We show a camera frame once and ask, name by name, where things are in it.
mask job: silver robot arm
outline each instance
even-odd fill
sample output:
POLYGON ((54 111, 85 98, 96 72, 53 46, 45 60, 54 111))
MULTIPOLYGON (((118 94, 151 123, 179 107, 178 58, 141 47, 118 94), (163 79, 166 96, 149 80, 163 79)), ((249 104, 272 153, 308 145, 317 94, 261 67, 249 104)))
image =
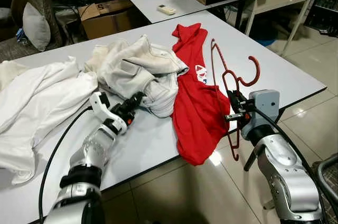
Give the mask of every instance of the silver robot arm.
POLYGON ((109 111, 106 94, 93 93, 89 100, 102 124, 70 158, 68 175, 61 179, 61 191, 44 223, 105 223, 100 201, 101 176, 114 141, 134 120, 134 109, 142 97, 141 92, 136 93, 109 111))
POLYGON ((246 100, 241 94, 229 92, 231 106, 238 114, 226 119, 238 120, 242 137, 254 146, 244 170, 249 171, 257 158, 258 167, 270 186, 273 199, 264 208, 275 207, 281 223, 321 223, 320 196, 301 158, 281 134, 274 132, 265 118, 256 112, 248 112, 255 107, 275 121, 279 113, 279 93, 256 91, 246 100))

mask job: white cloth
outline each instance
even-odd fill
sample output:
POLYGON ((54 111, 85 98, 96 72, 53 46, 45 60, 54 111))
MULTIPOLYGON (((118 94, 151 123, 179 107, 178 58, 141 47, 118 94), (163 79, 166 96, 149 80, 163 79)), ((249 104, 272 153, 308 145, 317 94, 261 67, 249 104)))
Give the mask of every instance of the white cloth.
POLYGON ((3 61, 0 63, 0 91, 3 90, 12 80, 27 71, 28 67, 14 61, 3 61))
POLYGON ((119 39, 109 46, 96 46, 84 68, 95 71, 98 81, 122 98, 143 92, 141 105, 157 117, 172 114, 179 89, 177 76, 188 70, 172 50, 150 44, 146 35, 132 45, 119 39))
POLYGON ((95 73, 79 73, 75 58, 30 69, 0 92, 0 167, 13 184, 35 171, 32 150, 52 129, 75 113, 97 88, 95 73))

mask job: air conditioner remote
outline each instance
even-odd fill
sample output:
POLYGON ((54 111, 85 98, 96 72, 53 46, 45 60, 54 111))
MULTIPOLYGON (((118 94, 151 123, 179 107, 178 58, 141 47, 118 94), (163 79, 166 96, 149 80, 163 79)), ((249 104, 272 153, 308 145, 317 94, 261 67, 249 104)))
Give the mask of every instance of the air conditioner remote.
POLYGON ((158 6, 157 10, 161 11, 162 13, 165 13, 167 15, 172 15, 172 14, 176 13, 176 9, 173 9, 173 8, 165 6, 165 5, 158 6))

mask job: white jacket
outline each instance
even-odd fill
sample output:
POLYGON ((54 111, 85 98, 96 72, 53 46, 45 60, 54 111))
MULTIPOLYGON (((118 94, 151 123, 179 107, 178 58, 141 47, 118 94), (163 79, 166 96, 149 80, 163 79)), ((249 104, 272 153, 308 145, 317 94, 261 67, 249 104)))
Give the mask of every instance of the white jacket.
POLYGON ((172 114, 177 76, 188 70, 171 49, 150 44, 146 35, 132 45, 119 39, 109 46, 96 46, 84 68, 96 72, 106 90, 124 99, 143 92, 146 97, 141 105, 157 117, 172 114))
POLYGON ((75 113, 97 88, 94 73, 79 73, 75 58, 30 69, 0 92, 0 167, 14 172, 13 184, 34 175, 32 150, 75 113))

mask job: red shirt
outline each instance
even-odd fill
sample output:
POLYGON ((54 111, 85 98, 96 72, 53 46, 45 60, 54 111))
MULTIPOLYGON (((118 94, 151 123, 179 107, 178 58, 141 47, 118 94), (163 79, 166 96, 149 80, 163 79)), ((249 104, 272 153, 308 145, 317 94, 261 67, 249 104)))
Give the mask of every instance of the red shirt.
POLYGON ((196 69, 205 67, 202 47, 208 34, 200 27, 200 23, 189 27, 178 25, 173 32, 173 36, 179 39, 173 51, 190 68, 178 77, 179 92, 174 104, 173 124, 179 153, 193 165, 203 164, 228 132, 229 124, 224 122, 222 114, 230 112, 229 100, 218 86, 207 86, 198 80, 196 69))

